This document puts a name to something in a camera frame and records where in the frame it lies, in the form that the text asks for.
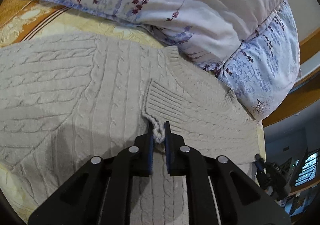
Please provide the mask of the beige cable knit sweater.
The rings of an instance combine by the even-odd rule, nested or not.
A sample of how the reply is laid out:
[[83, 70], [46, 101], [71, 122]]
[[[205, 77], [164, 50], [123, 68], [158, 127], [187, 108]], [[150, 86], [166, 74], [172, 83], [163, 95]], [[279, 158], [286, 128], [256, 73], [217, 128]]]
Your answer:
[[180, 55], [92, 33], [1, 49], [1, 166], [30, 224], [218, 224], [258, 126]]

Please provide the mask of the bright window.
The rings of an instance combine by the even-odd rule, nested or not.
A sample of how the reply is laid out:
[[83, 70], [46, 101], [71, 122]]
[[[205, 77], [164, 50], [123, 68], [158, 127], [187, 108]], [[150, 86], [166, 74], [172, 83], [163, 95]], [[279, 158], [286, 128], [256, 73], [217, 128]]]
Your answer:
[[302, 170], [295, 180], [295, 186], [309, 182], [316, 177], [319, 151], [311, 152], [305, 160]]

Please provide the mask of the pink floral pillow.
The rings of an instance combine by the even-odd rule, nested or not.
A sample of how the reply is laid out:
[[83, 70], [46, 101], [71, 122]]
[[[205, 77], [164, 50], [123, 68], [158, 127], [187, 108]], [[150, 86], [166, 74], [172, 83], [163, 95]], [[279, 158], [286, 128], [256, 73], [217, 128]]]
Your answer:
[[144, 28], [212, 72], [258, 121], [280, 106], [300, 71], [287, 0], [42, 1]]

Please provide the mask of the yellow patterned bed sheet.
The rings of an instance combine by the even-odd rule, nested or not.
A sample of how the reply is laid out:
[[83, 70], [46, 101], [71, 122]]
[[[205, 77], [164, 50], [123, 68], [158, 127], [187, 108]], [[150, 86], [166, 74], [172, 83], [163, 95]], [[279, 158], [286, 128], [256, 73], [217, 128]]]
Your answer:
[[144, 113], [254, 177], [262, 129], [175, 47], [60, 5], [2, 2], [1, 190], [23, 222], [91, 157], [131, 146]]

